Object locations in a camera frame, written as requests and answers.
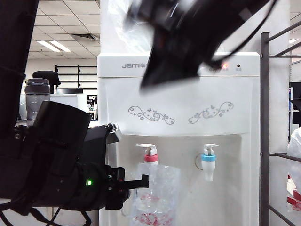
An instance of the air vent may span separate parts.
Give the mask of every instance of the air vent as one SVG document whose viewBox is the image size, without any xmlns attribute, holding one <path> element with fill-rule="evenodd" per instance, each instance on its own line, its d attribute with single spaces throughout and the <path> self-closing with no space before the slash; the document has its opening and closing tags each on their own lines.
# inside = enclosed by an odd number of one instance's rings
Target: air vent
<svg viewBox="0 0 301 226">
<path fill-rule="evenodd" d="M 70 34 L 76 41 L 97 41 L 97 37 L 92 34 Z"/>
</svg>

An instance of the ceiling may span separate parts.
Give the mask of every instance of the ceiling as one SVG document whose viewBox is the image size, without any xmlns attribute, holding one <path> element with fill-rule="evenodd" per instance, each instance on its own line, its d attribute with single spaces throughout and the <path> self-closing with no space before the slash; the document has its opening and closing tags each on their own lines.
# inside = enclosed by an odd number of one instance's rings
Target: ceiling
<svg viewBox="0 0 301 226">
<path fill-rule="evenodd" d="M 291 0 L 290 24 L 293 25 L 298 21 L 301 21 L 301 3 L 300 0 Z M 301 26 L 291 31 L 290 38 L 301 40 Z M 293 54 L 301 54 L 301 48 L 293 50 Z"/>
<path fill-rule="evenodd" d="M 70 34 L 92 34 L 96 40 L 75 40 Z M 40 0 L 29 59 L 89 59 L 100 52 L 98 0 Z M 55 40 L 71 52 L 53 52 L 38 40 Z"/>
</svg>

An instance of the water dispenser tap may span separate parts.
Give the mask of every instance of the water dispenser tap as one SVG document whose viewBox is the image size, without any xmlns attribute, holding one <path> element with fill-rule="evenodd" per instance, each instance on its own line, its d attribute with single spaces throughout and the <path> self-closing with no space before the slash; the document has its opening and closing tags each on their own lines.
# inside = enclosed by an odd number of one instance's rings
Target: water dispenser tap
<svg viewBox="0 0 301 226">
<path fill-rule="evenodd" d="M 145 155 L 144 155 L 144 163 L 158 164 L 159 156 L 157 155 L 157 149 L 156 149 L 155 145 L 141 144 L 141 145 L 136 145 L 136 146 L 146 148 Z"/>
<path fill-rule="evenodd" d="M 204 171 L 206 181 L 213 181 L 216 161 L 216 155 L 214 154 L 213 147 L 218 147 L 218 145 L 205 144 L 204 153 L 196 157 L 196 166 Z"/>
</svg>

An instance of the black cable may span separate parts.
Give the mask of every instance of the black cable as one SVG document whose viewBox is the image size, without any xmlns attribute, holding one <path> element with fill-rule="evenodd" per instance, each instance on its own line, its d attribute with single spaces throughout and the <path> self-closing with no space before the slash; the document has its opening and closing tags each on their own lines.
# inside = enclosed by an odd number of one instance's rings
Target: black cable
<svg viewBox="0 0 301 226">
<path fill-rule="evenodd" d="M 0 204 L 0 211 L 5 211 L 13 207 L 18 201 L 20 201 L 23 198 L 23 196 L 20 196 L 16 199 L 12 199 L 10 202 L 1 203 Z"/>
<path fill-rule="evenodd" d="M 229 55 L 222 57 L 221 59 L 215 60 L 214 64 L 218 63 L 219 65 L 222 63 L 223 60 L 228 59 L 233 54 L 237 53 L 244 47 L 253 37 L 254 35 L 261 29 L 263 24 L 267 21 L 268 17 L 270 16 L 272 10 L 274 9 L 276 3 L 278 0 L 274 0 L 271 4 L 271 7 L 268 10 L 268 13 L 266 14 L 265 18 L 261 21 L 261 23 L 255 28 L 255 30 L 239 45 L 237 46 Z"/>
<path fill-rule="evenodd" d="M 30 209 L 30 213 L 32 214 L 32 216 L 34 218 L 36 218 L 38 221 L 49 224 L 49 225 L 54 225 L 54 226 L 64 226 L 64 225 L 60 225 L 57 224 L 55 222 L 51 222 L 49 220 L 47 220 L 37 209 L 35 208 L 31 208 Z M 83 215 L 83 217 L 85 218 L 86 222 L 83 226 L 90 226 L 92 221 L 90 219 L 90 217 L 88 216 L 88 214 L 85 211 L 82 211 L 81 214 Z"/>
<path fill-rule="evenodd" d="M 4 213 L 2 211 L 0 211 L 0 217 L 7 226 L 14 226 L 13 224 L 11 224 L 9 222 L 9 220 L 6 218 L 6 216 L 4 215 Z"/>
<path fill-rule="evenodd" d="M 86 223 L 83 226 L 90 226 L 92 221 L 91 221 L 91 218 L 89 217 L 89 215 L 87 214 L 87 212 L 82 211 L 81 214 L 83 215 L 83 217 L 86 220 Z"/>
<path fill-rule="evenodd" d="M 50 222 L 54 222 L 55 218 L 57 217 L 58 213 L 61 211 L 61 208 L 58 208 L 57 211 L 55 212 L 55 214 L 53 215 L 52 219 L 50 220 Z"/>
</svg>

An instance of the indicator light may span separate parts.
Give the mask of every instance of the indicator light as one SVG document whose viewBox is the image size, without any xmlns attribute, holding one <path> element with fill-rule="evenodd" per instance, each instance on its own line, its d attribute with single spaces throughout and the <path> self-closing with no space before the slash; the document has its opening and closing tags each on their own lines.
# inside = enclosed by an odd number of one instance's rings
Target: indicator light
<svg viewBox="0 0 301 226">
<path fill-rule="evenodd" d="M 222 64 L 222 68 L 223 69 L 227 69 L 228 68 L 228 64 L 227 63 Z"/>
<path fill-rule="evenodd" d="M 86 185 L 87 185 L 87 186 L 90 186 L 90 185 L 92 185 L 92 184 L 93 184 L 93 181 L 92 181 L 92 180 L 89 180 L 89 179 L 86 180 Z"/>
</svg>

